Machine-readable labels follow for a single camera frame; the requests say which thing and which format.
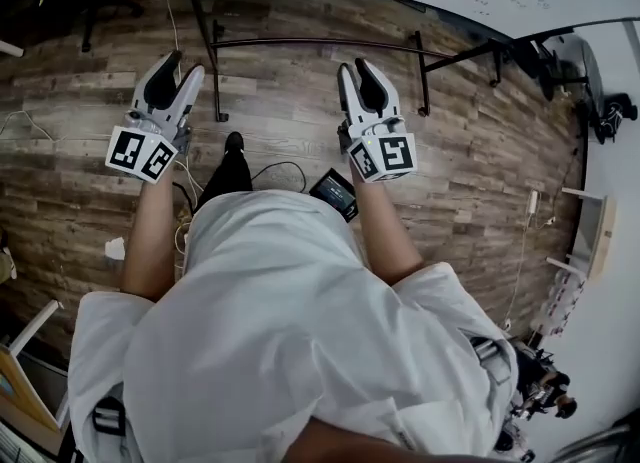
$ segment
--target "black device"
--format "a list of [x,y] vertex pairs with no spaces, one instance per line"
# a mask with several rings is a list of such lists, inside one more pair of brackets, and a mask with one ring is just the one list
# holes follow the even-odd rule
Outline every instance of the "black device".
[[358,215],[355,189],[333,168],[309,190],[309,195],[331,205],[347,223]]

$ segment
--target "strap buckle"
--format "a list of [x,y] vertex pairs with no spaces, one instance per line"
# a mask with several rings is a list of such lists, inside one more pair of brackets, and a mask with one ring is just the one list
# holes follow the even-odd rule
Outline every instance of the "strap buckle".
[[93,427],[99,433],[125,436],[125,414],[123,404],[114,397],[101,399],[91,415]]

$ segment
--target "power cord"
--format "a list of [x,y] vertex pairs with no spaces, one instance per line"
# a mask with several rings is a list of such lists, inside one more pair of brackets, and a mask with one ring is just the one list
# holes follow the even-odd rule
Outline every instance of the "power cord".
[[[180,50],[178,45],[178,30],[176,28],[176,21],[173,18],[173,11],[171,10],[171,0],[167,0],[167,9],[169,10],[169,18],[171,19],[171,25],[173,26],[173,37],[176,42],[176,50]],[[178,81],[182,82],[182,69],[180,68],[180,62],[178,62]]]
[[[187,227],[187,226],[189,226],[189,225],[191,225],[191,221],[186,221],[185,223],[180,223],[180,225],[178,225],[178,228],[176,228],[176,233],[175,233],[175,234],[174,234],[174,236],[173,236],[173,242],[174,242],[174,243],[175,243],[175,245],[176,245],[176,250],[178,250],[178,252],[179,252],[181,255],[184,255],[184,251],[182,251],[182,250],[180,249],[180,247],[178,246],[178,232],[180,232],[180,229],[182,229],[183,227]],[[187,235],[185,234],[185,237],[184,237],[185,250],[186,250],[186,244],[187,244],[187,241],[186,241],[186,238],[187,238],[187,237],[186,237],[186,236],[187,236]]]
[[562,180],[560,181],[560,185],[556,190],[556,194],[553,196],[553,202],[551,203],[551,219],[553,219],[554,221],[556,218],[556,202],[558,201],[558,197],[562,192],[562,188],[564,187],[564,184],[567,181],[567,177],[569,176],[569,173],[571,173],[571,170],[573,169],[573,163],[575,162],[577,155],[578,155],[578,149],[575,148],[573,150],[573,154],[571,157],[571,161],[569,162],[569,166],[567,166],[567,171],[565,172],[564,176],[562,177]]
[[502,328],[505,331],[511,330],[511,319],[509,316],[511,315],[511,310],[513,309],[513,305],[515,304],[516,297],[518,296],[518,286],[520,285],[520,274],[522,272],[522,265],[524,264],[524,250],[527,244],[527,232],[529,231],[529,225],[531,224],[531,219],[534,216],[534,213],[529,211],[529,205],[531,204],[531,196],[534,194],[533,191],[529,193],[529,199],[527,200],[527,213],[525,216],[524,228],[522,229],[522,244],[520,245],[520,259],[518,261],[518,271],[516,272],[516,283],[513,287],[513,294],[511,295],[511,302],[509,303],[509,308],[507,309],[507,313],[504,316],[504,320],[502,321]]
[[[2,136],[2,133],[4,132],[4,129],[6,128],[6,126],[9,124],[9,122],[11,121],[11,118],[15,115],[19,115],[19,114],[24,114],[27,117],[27,120],[29,120],[29,123],[35,127],[36,129],[38,129],[42,134],[44,134],[46,136],[46,138],[51,141],[52,143],[60,143],[61,141],[64,141],[65,139],[69,138],[69,136],[72,135],[72,133],[69,134],[65,134],[64,136],[62,136],[59,139],[53,139],[51,137],[51,134],[49,134],[47,131],[45,131],[42,127],[40,127],[36,122],[33,121],[33,119],[31,118],[31,115],[29,113],[27,113],[24,110],[21,111],[13,111],[12,113],[9,113],[5,119],[4,119],[4,123],[2,124],[2,127],[0,128],[0,136]],[[98,136],[98,137],[105,137],[105,138],[110,138],[111,134],[93,134],[90,132],[80,132],[78,133],[79,135],[84,134],[85,136]],[[33,139],[31,137],[27,137],[27,138],[0,138],[1,139],[11,139],[12,141],[16,141],[16,140],[21,140],[21,139]]]
[[184,197],[187,200],[187,203],[189,204],[189,212],[191,213],[191,217],[193,217],[193,214],[194,214],[193,202],[191,201],[191,197],[187,193],[187,190],[184,188],[184,186],[182,184],[178,184],[177,182],[172,182],[172,184],[173,184],[174,187],[177,187],[180,191],[182,191],[182,194],[184,195]]
[[304,193],[304,190],[307,189],[307,176],[302,171],[302,168],[300,168],[300,166],[298,164],[294,163],[293,161],[281,161],[279,163],[273,163],[273,164],[270,164],[268,166],[265,166],[258,173],[256,173],[253,177],[251,177],[251,182],[256,180],[260,175],[262,175],[269,168],[273,168],[274,166],[280,166],[281,164],[292,164],[293,166],[298,168],[298,170],[300,171],[300,175],[302,176],[302,189],[300,191],[298,191],[298,193]]
[[188,155],[186,156],[186,159],[185,159],[186,164],[183,164],[178,160],[176,160],[175,163],[187,172],[187,179],[189,180],[189,185],[191,186],[191,192],[193,193],[194,202],[198,203],[199,195],[198,195],[198,192],[196,191],[196,188],[198,188],[200,192],[204,191],[204,188],[200,184],[198,184],[196,179],[193,178],[193,175],[191,175],[191,170],[189,169],[189,156]]

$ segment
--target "person's arm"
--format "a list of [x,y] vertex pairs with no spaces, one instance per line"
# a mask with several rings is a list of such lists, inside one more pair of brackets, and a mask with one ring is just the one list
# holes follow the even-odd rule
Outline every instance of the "person's arm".
[[371,271],[389,285],[424,267],[382,183],[365,183],[351,167],[360,224]]
[[145,183],[129,236],[120,289],[158,301],[174,284],[173,169]]

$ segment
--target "black shoe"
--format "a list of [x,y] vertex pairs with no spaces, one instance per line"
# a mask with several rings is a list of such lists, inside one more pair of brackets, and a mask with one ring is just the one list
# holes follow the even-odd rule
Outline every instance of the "black shoe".
[[239,150],[244,152],[244,139],[239,132],[232,132],[227,136],[227,141],[224,144],[224,153]]

